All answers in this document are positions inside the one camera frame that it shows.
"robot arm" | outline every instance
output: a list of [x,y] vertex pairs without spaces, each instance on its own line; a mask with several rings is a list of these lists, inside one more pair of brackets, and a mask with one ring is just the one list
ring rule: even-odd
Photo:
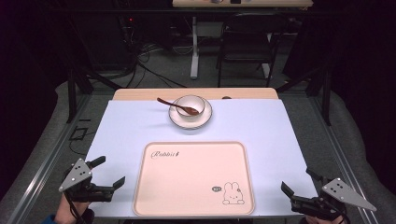
[[355,190],[340,178],[328,179],[306,169],[306,172],[322,184],[318,197],[311,199],[294,195],[294,191],[282,182],[282,191],[290,198],[291,211],[333,221],[342,216],[349,224],[345,203],[376,211],[376,208],[362,198]]

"spoon handle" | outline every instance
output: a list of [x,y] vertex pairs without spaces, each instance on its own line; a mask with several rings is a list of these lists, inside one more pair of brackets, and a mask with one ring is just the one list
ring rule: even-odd
[[175,104],[169,103],[169,102],[167,102],[167,101],[161,99],[160,97],[157,97],[157,101],[160,102],[160,103],[163,103],[163,104],[165,104],[165,105],[173,105],[173,106],[178,106],[178,107],[180,107],[180,108],[183,107],[183,106],[180,106],[180,105],[175,105]]

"gray carpet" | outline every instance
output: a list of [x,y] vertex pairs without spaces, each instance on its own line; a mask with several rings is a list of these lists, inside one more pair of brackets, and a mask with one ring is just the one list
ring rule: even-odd
[[[278,87],[284,83],[287,77],[281,74],[284,62],[287,60],[292,37],[287,36],[282,42],[274,79],[271,87]],[[217,47],[202,43],[200,48],[199,77],[196,80],[190,79],[191,54],[179,54],[166,50],[154,50],[148,55],[142,55],[142,61],[147,60],[144,65],[151,71],[169,77],[170,79],[188,87],[215,87],[217,85],[216,50]],[[228,66],[225,70],[229,76],[235,71],[245,71],[253,76],[260,76],[261,71],[254,70],[253,67],[233,67]],[[126,87],[132,75],[117,77],[114,82]],[[234,85],[241,82],[235,79],[225,80],[224,84]],[[85,154],[94,138],[101,117],[106,109],[108,100],[111,99],[113,90],[95,80],[92,81],[95,92],[91,96],[79,95],[79,114],[71,124],[66,124],[68,114],[66,83],[58,89],[58,104],[53,113],[46,130],[37,142],[28,162],[26,162],[19,177],[9,190],[8,194],[0,203],[0,223],[7,221],[21,208],[21,199],[25,199],[23,194],[28,189],[29,184],[41,172],[43,162],[54,150],[59,150],[59,155],[55,158],[53,167],[49,170],[49,175],[44,179],[42,189],[35,193],[31,207],[24,208],[24,217],[20,219],[24,223],[40,223],[48,214],[56,211],[59,199],[59,185],[63,172],[68,166],[78,158],[84,158]],[[166,84],[158,77],[154,76],[143,68],[138,67],[136,75],[129,88],[173,88],[174,84]],[[257,85],[257,79],[246,82],[244,85]],[[318,115],[317,101],[320,98],[307,98],[301,90],[305,84],[301,84],[287,93],[279,94],[281,100],[290,116],[290,121],[296,133],[307,166],[317,173],[327,177],[356,176],[358,186],[364,192],[366,198],[374,204],[378,211],[375,213],[378,223],[392,223],[396,219],[396,197],[389,193],[376,179],[375,173],[365,160],[364,144],[361,140],[359,130],[344,107],[344,103],[335,94],[331,101],[331,122],[332,127],[324,125],[323,120]],[[82,140],[70,141],[82,135],[86,130],[86,135]],[[340,147],[346,155],[346,163],[338,159],[335,147]],[[344,166],[350,166],[353,174],[343,172]],[[348,206],[347,214],[352,223],[375,223],[371,219],[367,220],[364,212],[356,207]],[[255,219],[255,223],[298,223],[299,217],[295,218],[268,218]],[[97,218],[94,223],[119,223],[118,220]]]

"wooden table edge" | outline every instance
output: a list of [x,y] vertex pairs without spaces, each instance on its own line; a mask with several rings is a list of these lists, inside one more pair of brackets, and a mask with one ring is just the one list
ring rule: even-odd
[[113,100],[176,100],[183,95],[198,95],[207,100],[223,97],[233,99],[279,99],[273,88],[175,88],[175,89],[119,89]]

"table leg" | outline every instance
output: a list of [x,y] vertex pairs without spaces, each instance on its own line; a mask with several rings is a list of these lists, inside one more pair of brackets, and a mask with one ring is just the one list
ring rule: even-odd
[[197,18],[192,17],[192,61],[190,78],[198,78],[198,36],[197,36]]

